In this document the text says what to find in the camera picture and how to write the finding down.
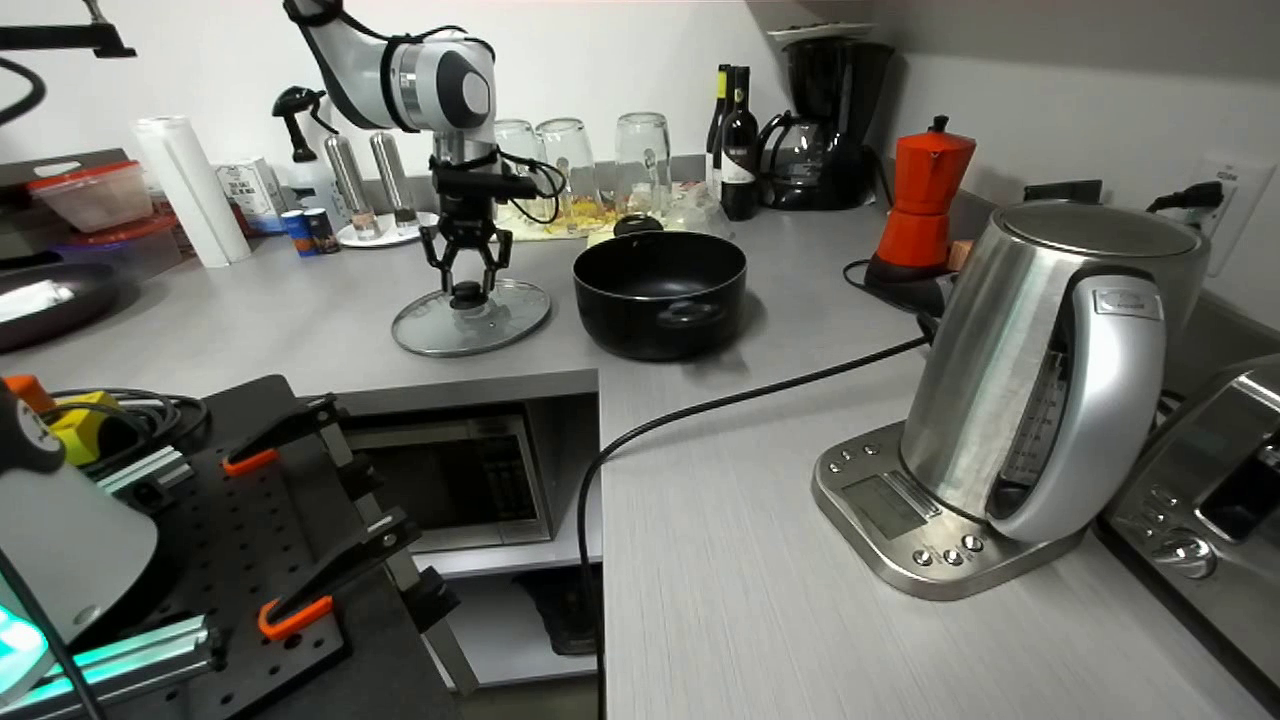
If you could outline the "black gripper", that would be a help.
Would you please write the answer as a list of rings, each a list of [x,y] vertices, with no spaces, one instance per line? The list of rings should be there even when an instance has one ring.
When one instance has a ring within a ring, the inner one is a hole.
[[[535,185],[498,165],[497,152],[448,165],[433,160],[434,225],[422,228],[422,252],[434,274],[434,289],[452,291],[452,264],[459,252],[483,261],[480,285],[493,291],[510,255],[510,237],[497,228],[493,207],[507,202],[530,202]]]

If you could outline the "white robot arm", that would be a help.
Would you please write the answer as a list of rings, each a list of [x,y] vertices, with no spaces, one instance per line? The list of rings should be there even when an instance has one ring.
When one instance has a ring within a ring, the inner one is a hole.
[[[452,289],[452,264],[470,252],[493,291],[510,261],[510,237],[493,225],[498,202],[528,202],[530,179],[507,175],[497,119],[497,49],[459,25],[426,33],[375,33],[343,0],[285,0],[321,64],[322,91],[356,130],[426,133],[426,175],[440,219],[422,237],[440,289]]]

